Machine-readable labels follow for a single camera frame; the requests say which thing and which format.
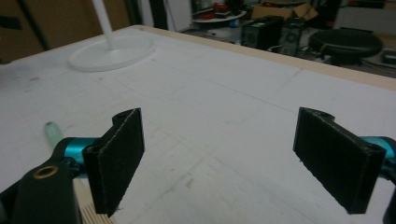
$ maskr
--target black clamp jaw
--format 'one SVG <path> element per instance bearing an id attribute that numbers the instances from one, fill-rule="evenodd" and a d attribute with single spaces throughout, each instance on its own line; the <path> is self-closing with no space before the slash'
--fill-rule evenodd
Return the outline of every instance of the black clamp jaw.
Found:
<path id="1" fill-rule="evenodd" d="M 364 214 L 379 176 L 396 185 L 396 141 L 358 137 L 334 116 L 300 108 L 294 152 L 349 214 Z M 396 190 L 383 222 L 396 224 Z"/>
<path id="2" fill-rule="evenodd" d="M 47 161 L 3 191 L 7 219 L 0 223 L 82 223 L 73 178 L 83 174 L 96 213 L 112 216 L 145 150 L 140 108 L 112 121 L 100 138 L 63 139 Z"/>

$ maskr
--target teal clamp part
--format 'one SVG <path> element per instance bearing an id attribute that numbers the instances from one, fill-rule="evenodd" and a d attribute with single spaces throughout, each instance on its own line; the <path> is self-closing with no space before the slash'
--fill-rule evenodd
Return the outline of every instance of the teal clamp part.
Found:
<path id="1" fill-rule="evenodd" d="M 76 163 L 84 165 L 84 159 L 82 158 L 82 149 L 92 145 L 98 138 L 75 138 L 73 139 L 64 152 L 65 157 L 73 158 Z"/>
<path id="2" fill-rule="evenodd" d="M 392 146 L 382 137 L 375 136 L 364 136 L 361 139 L 367 143 L 375 144 L 384 148 L 387 153 L 385 154 L 384 164 L 382 165 L 382 170 L 394 169 L 396 167 L 396 148 Z"/>

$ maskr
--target black equipment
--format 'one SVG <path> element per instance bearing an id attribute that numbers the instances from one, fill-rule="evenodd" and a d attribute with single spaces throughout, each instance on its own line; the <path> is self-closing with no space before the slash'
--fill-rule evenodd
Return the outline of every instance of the black equipment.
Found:
<path id="1" fill-rule="evenodd" d="M 279 40 L 279 53 L 289 56 L 297 56 L 300 47 L 300 38 L 305 24 L 304 18 L 288 18 L 282 27 L 282 34 Z"/>
<path id="2" fill-rule="evenodd" d="M 334 116 L 300 108 L 294 152 L 349 214 L 364 214 L 379 176 L 396 185 L 396 141 L 358 137 Z M 396 223 L 396 190 L 383 219 Z"/>
<path id="3" fill-rule="evenodd" d="M 47 161 L 0 193 L 7 215 L 2 223 L 82 224 L 73 188 L 73 178 L 82 174 L 88 176 L 96 213 L 112 216 L 144 150 L 140 108 L 114 116 L 100 138 L 64 138 Z"/>
<path id="4" fill-rule="evenodd" d="M 242 27 L 242 46 L 269 49 L 278 46 L 283 17 L 267 16 L 251 21 Z"/>

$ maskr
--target white table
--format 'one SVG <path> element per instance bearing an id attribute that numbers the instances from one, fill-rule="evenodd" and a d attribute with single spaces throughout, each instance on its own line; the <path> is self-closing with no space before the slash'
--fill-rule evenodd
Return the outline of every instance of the white table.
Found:
<path id="1" fill-rule="evenodd" d="M 136 26 L 156 52 L 100 73 L 66 60 L 101 36 L 0 67 L 0 190 L 45 161 L 47 121 L 97 137 L 141 107 L 147 151 L 118 223 L 381 223 L 393 185 L 378 179 L 350 216 L 292 151 L 300 106 L 356 135 L 396 138 L 395 79 Z"/>

